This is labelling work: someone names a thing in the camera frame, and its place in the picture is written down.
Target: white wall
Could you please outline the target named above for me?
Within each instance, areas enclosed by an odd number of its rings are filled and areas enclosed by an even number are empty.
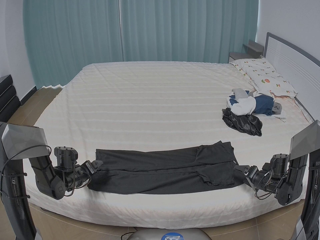
[[[320,0],[259,0],[256,42],[271,32],[320,60]]]
[[[0,0],[0,77],[11,74],[21,100],[34,86],[23,31],[23,0]]]

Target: baseboard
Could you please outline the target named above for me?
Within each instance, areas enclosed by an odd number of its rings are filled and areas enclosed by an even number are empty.
[[[25,104],[26,101],[37,91],[37,87],[34,86],[27,94],[21,99],[21,105]]]

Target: blue round sticker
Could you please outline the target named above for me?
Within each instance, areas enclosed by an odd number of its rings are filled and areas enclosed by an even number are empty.
[[[170,232],[165,234],[161,240],[184,240],[183,236],[181,234],[178,234],[176,232]]]

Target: white headboard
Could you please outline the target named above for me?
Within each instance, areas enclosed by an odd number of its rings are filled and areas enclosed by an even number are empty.
[[[320,120],[320,61],[269,32],[263,56],[296,89],[296,99],[310,116]]]

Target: gray headboard frame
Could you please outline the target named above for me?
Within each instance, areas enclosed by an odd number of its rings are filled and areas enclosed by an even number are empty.
[[[310,53],[307,53],[305,50],[302,50],[301,48],[299,48],[298,46],[294,45],[291,42],[286,41],[285,39],[278,37],[274,34],[271,34],[270,32],[267,32],[266,34],[266,44],[265,44],[265,49],[263,52],[263,56],[266,57],[267,54],[267,50],[268,50],[268,41],[269,41],[269,37],[289,46],[290,48],[294,49],[295,51],[297,51],[298,53],[302,54],[303,56],[305,56],[306,58],[308,58],[310,61],[312,61],[313,63],[315,63],[316,65],[318,65],[320,67],[320,60],[318,60],[317,58],[315,58],[314,56],[312,56]],[[297,97],[295,97],[296,101],[306,110],[306,112],[311,116],[311,118],[314,120],[313,116],[309,113],[309,111],[306,109],[306,107],[302,104],[302,102],[299,101],[299,99]]]

